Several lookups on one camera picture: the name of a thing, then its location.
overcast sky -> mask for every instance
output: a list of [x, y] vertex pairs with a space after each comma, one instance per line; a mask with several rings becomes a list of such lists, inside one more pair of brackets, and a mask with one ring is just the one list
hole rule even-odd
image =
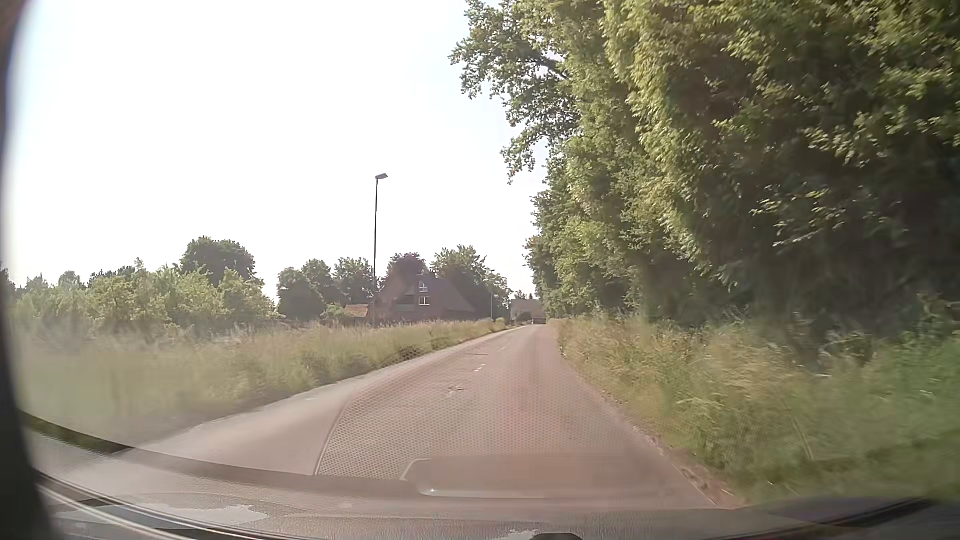
[[309, 258], [472, 244], [532, 291], [542, 173], [507, 185], [499, 100], [460, 93], [457, 0], [35, 0], [13, 66], [3, 263], [23, 284], [239, 241], [276, 295]]

distant building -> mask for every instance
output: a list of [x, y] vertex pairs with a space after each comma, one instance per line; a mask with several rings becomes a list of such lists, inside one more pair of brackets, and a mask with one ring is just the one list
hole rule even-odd
[[524, 311], [530, 313], [535, 325], [546, 324], [546, 311], [543, 310], [543, 303], [540, 300], [518, 299], [510, 302], [510, 320], [515, 321]]
[[364, 324], [370, 322], [368, 318], [370, 313], [369, 304], [347, 304], [344, 311], [349, 315], [353, 324]]
[[380, 322], [474, 321], [479, 317], [452, 282], [427, 274], [387, 277], [375, 301]]

asphalt road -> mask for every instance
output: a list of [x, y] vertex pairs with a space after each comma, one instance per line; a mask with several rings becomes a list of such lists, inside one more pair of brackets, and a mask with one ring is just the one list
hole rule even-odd
[[[587, 498], [601, 508], [619, 507], [612, 501], [625, 500], [640, 509], [713, 507], [581, 380], [545, 326], [485, 336], [142, 449], [288, 477], [404, 480], [440, 505]], [[204, 479], [203, 471], [194, 476], [145, 472], [133, 459], [138, 450], [87, 460], [72, 452], [34, 440], [40, 470], [101, 493], [224, 494], [224, 486]], [[231, 495], [301, 508], [334, 504], [329, 499], [310, 503], [303, 495], [267, 497], [249, 485], [227, 489]], [[364, 507], [358, 501], [336, 506]], [[409, 510], [384, 508], [377, 511]]]

grass verge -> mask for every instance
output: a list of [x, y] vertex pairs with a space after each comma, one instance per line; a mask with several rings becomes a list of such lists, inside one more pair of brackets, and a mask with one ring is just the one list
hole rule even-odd
[[813, 374], [749, 324], [566, 319], [567, 359], [631, 418], [751, 502], [960, 497], [960, 337], [906, 336]]
[[69, 349], [21, 334], [14, 376], [28, 414], [135, 445], [504, 328], [493, 322], [317, 326], [164, 345], [98, 337]]

utility pole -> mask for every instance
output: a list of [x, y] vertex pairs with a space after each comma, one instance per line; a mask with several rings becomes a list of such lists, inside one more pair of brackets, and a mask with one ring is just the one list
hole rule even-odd
[[376, 282], [376, 214], [380, 201], [380, 181], [387, 179], [387, 173], [373, 177], [376, 187], [373, 189], [373, 302], [370, 305], [372, 324], [376, 328], [376, 295], [380, 292], [380, 284]]

